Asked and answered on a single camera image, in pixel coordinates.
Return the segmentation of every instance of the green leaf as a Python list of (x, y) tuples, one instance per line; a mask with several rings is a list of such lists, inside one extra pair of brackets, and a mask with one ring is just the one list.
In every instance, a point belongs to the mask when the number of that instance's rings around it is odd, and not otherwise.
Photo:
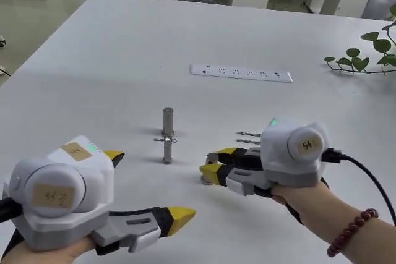
[(392, 44), (389, 40), (374, 40), (374, 49), (380, 53), (386, 53), (390, 50)]
[(352, 62), (348, 58), (345, 58), (345, 57), (341, 58), (338, 63), (343, 64), (343, 65), (352, 66)]
[(324, 58), (324, 61), (326, 61), (326, 62), (332, 62), (334, 60), (335, 60), (334, 57), (326, 57), (326, 58)]
[(381, 30), (383, 30), (383, 31), (388, 31), (390, 27), (392, 27), (392, 24), (386, 25), (386, 26), (383, 27)]
[(396, 3), (390, 7), (390, 13), (396, 17)]
[(378, 35), (379, 35), (379, 32), (374, 31), (374, 32), (369, 32), (369, 33), (363, 34), (360, 38), (362, 40), (374, 41), (374, 40), (377, 40)]
[(361, 72), (366, 66), (369, 64), (370, 58), (360, 59), (357, 57), (352, 58), (353, 67), (356, 68), (359, 72)]
[(378, 62), (377, 65), (385, 65), (385, 64), (390, 64), (392, 66), (396, 67), (396, 56), (391, 54), (391, 55), (386, 55), (385, 57), (382, 57)]
[(360, 54), (360, 50), (355, 48), (347, 49), (346, 54), (351, 58), (357, 57)]
[(377, 62), (377, 65), (385, 65), (385, 64), (388, 64), (389, 63), (389, 59), (388, 59), (388, 57), (382, 57), (378, 62)]

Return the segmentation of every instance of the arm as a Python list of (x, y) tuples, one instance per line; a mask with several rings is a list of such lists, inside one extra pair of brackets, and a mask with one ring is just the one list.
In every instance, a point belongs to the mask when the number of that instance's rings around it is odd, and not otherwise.
[[(286, 200), (300, 213), (303, 224), (330, 244), (361, 213), (338, 199), (321, 182), (313, 188), (276, 186), (272, 193), (276, 201)], [(342, 254), (354, 264), (395, 263), (396, 228), (372, 218), (351, 238)]]

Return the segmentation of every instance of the cylindrical knob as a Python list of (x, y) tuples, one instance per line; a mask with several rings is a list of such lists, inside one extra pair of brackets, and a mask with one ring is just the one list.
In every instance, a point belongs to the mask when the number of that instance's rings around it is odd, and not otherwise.
[(164, 108), (162, 136), (172, 137), (173, 134), (173, 108)]
[(72, 166), (55, 163), (35, 171), (24, 187), (24, 207), (44, 218), (72, 213), (85, 195), (85, 182)]
[(287, 147), (294, 160), (302, 163), (310, 162), (321, 157), (324, 140), (317, 130), (301, 127), (290, 134)]
[(163, 164), (171, 164), (172, 159), (172, 140), (166, 138), (163, 142)]

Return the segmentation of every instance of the electrical outlet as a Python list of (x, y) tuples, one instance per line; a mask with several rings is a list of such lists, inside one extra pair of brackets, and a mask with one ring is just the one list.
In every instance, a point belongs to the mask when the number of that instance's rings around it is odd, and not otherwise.
[(273, 82), (292, 83), (288, 72), (246, 69), (242, 67), (216, 66), (210, 64), (191, 64), (190, 73), (209, 77), (229, 77), (232, 79), (266, 80)]

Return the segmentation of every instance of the label sticker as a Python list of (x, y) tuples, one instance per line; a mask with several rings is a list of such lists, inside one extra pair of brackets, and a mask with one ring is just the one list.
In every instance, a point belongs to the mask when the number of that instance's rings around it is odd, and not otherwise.
[(316, 135), (307, 138), (298, 144), (298, 152), (302, 155), (312, 153), (322, 146), (320, 138)]
[(36, 207), (70, 208), (73, 203), (74, 188), (57, 185), (35, 184), (32, 205)]
[(92, 157), (90, 152), (88, 152), (85, 148), (80, 146), (77, 142), (72, 142), (67, 145), (61, 146), (61, 149), (68, 153), (73, 157), (76, 161), (82, 161), (89, 157)]

